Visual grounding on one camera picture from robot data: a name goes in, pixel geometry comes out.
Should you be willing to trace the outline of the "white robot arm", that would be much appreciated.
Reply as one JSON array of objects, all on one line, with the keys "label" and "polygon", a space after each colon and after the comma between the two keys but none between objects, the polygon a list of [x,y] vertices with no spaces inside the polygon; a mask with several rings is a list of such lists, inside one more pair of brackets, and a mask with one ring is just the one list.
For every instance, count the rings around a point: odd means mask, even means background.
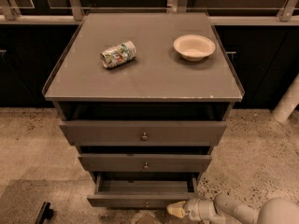
[{"label": "white robot arm", "polygon": [[167,212],[204,224],[299,224],[298,81],[273,111],[235,110],[200,182]]}]

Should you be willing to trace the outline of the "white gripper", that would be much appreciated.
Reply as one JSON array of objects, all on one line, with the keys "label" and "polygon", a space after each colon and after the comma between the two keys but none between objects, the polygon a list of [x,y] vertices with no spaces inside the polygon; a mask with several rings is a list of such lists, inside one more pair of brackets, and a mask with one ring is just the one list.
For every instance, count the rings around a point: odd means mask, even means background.
[{"label": "white gripper", "polygon": [[169,204],[166,210],[174,217],[184,218],[188,216],[192,221],[208,220],[214,222],[218,216],[211,200],[191,199],[187,202],[180,201]]}]

